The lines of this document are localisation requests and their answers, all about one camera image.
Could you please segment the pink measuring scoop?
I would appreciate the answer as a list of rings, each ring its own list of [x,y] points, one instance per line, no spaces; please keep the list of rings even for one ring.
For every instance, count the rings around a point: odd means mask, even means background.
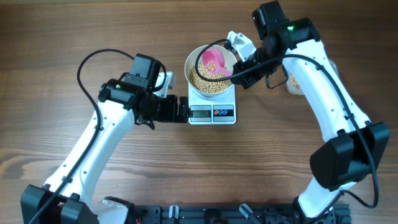
[[[214,72],[208,71],[212,75],[216,75],[222,73],[226,77],[230,77],[233,73],[229,71],[225,67],[225,59],[222,52],[216,48],[210,48],[205,50],[202,54],[202,64],[206,66],[209,61],[213,61],[213,63],[217,66],[217,69]]]

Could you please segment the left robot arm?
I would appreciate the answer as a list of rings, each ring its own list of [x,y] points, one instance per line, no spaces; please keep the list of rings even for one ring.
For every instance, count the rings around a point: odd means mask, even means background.
[[[99,177],[124,135],[134,126],[154,129],[154,122],[186,123],[188,98],[167,93],[173,75],[146,55],[133,58],[130,72],[104,83],[95,112],[62,165],[42,187],[28,185],[21,196],[24,223],[141,223],[135,205],[106,197],[92,198]]]

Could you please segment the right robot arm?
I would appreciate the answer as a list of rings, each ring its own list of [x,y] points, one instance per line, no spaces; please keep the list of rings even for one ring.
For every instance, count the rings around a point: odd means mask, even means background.
[[[295,220],[315,223],[331,213],[335,202],[370,175],[379,201],[377,167],[389,140],[384,123],[372,123],[344,88],[326,55],[320,34],[307,18],[287,19],[277,1],[253,13],[262,45],[230,32],[225,47],[239,55],[231,81],[250,88],[278,67],[298,82],[319,123],[323,146],[310,157],[313,179],[295,199]]]

